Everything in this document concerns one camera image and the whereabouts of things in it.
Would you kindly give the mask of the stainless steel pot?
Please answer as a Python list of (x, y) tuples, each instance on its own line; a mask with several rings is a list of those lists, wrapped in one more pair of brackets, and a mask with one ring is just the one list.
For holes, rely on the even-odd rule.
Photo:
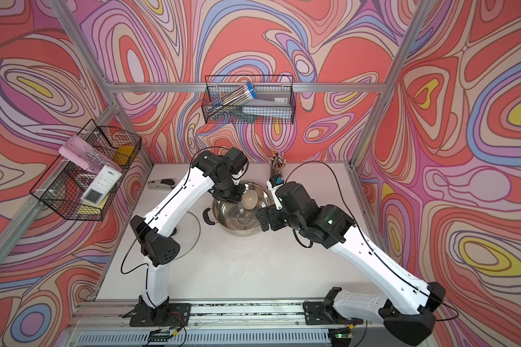
[(256, 215), (262, 208), (273, 204), (266, 188), (254, 182), (245, 182), (245, 197), (257, 195), (256, 204), (248, 209), (240, 202), (213, 200), (212, 206), (203, 211), (203, 220), (210, 226), (220, 226), (228, 234), (236, 237), (250, 237), (261, 232), (261, 224)]

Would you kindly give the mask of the glass pot lid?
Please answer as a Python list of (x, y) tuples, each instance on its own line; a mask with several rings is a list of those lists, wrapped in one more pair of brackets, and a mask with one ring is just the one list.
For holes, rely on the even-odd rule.
[(172, 235), (173, 240), (180, 245), (180, 251), (175, 257), (175, 260), (179, 260), (188, 255), (198, 244), (200, 237), (201, 222), (199, 218), (191, 212), (186, 212), (176, 225), (175, 233)]

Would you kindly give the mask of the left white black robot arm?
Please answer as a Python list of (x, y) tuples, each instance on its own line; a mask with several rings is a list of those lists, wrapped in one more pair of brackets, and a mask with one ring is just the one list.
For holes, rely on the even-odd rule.
[(194, 156), (182, 181), (153, 210), (132, 217), (130, 226), (147, 264), (141, 298), (148, 307), (155, 309), (169, 299), (169, 263), (181, 249), (172, 237), (177, 224), (207, 192), (218, 201), (240, 202), (245, 192), (240, 178), (247, 168), (248, 159), (241, 150), (233, 147), (217, 155), (208, 147)]

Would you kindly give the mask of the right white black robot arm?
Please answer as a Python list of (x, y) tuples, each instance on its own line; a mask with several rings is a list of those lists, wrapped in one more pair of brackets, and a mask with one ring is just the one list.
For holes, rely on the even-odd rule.
[(432, 334), (434, 312), (446, 293), (441, 284), (427, 283), (399, 266), (353, 217), (336, 205), (317, 205), (301, 184), (284, 182), (281, 176), (266, 184), (274, 203), (257, 214), (263, 231), (289, 227), (310, 245), (320, 244), (348, 260), (378, 288), (374, 294), (332, 288), (321, 302), (324, 320), (376, 322), (409, 346), (420, 345)]

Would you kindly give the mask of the clear pencil cup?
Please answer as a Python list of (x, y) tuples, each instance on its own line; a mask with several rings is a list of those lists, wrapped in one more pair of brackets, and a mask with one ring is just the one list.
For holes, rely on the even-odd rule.
[(284, 157), (284, 153), (272, 150), (269, 163), (270, 163), (269, 177), (272, 178), (274, 176), (282, 174), (282, 169), (286, 165), (287, 162)]

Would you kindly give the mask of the black silver stapler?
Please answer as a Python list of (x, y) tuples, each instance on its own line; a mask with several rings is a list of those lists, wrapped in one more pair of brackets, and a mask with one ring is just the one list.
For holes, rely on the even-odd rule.
[(170, 190), (176, 187), (176, 182), (173, 179), (156, 179), (147, 182), (147, 188), (157, 190)]

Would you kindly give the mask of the clear tube of pencils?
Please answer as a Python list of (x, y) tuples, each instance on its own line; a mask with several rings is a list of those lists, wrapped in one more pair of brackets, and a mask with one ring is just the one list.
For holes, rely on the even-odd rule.
[(235, 109), (244, 106), (248, 101), (257, 98), (251, 82), (243, 83), (239, 86), (208, 87), (208, 102), (205, 105), (205, 115), (207, 120), (214, 121), (220, 118), (227, 118), (232, 115)]

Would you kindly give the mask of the grey white box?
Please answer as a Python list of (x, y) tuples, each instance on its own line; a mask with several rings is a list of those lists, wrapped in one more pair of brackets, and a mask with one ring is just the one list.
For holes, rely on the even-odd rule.
[(248, 101), (242, 112), (258, 117), (290, 118), (292, 105), (286, 96), (276, 94), (258, 94), (256, 99)]

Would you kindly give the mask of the yellow sponge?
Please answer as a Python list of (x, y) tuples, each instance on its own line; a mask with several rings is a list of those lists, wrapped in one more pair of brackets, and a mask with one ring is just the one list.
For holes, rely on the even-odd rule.
[(115, 154), (112, 156), (112, 161), (120, 168), (124, 169), (131, 161), (135, 147), (132, 145), (123, 145), (117, 148)]

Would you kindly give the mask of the white calculator device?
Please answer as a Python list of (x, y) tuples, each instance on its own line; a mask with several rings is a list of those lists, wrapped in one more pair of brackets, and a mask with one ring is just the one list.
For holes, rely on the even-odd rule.
[(81, 201), (92, 206), (100, 205), (121, 176), (122, 173), (117, 169), (104, 166), (91, 182), (91, 185), (83, 193)]

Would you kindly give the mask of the green circuit board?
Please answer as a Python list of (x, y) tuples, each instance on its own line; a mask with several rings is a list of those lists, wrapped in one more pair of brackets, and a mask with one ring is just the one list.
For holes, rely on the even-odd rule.
[(171, 341), (176, 341), (180, 338), (180, 330), (154, 330), (151, 331), (147, 337), (146, 345), (150, 345), (152, 343), (168, 343)]

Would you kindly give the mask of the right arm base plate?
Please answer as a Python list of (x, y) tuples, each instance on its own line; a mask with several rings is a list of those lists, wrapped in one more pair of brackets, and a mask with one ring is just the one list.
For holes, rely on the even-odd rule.
[(306, 325), (344, 325), (353, 327), (362, 325), (364, 320), (359, 318), (343, 318), (330, 304), (311, 302), (302, 303)]

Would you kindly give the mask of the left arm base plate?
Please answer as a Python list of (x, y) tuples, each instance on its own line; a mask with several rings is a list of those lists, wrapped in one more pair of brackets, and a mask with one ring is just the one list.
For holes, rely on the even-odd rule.
[(139, 302), (135, 307), (123, 315), (130, 319), (131, 327), (174, 327), (188, 325), (192, 305), (188, 303), (162, 304), (157, 308)]

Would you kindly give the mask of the aluminium front rail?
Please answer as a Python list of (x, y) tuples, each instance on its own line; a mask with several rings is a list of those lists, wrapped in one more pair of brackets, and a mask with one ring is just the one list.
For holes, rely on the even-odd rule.
[(365, 322), (306, 325), (303, 299), (188, 300), (190, 319), (180, 338), (146, 340), (153, 327), (131, 327), (122, 316), (135, 300), (98, 300), (76, 307), (57, 346), (400, 346), (383, 327)]

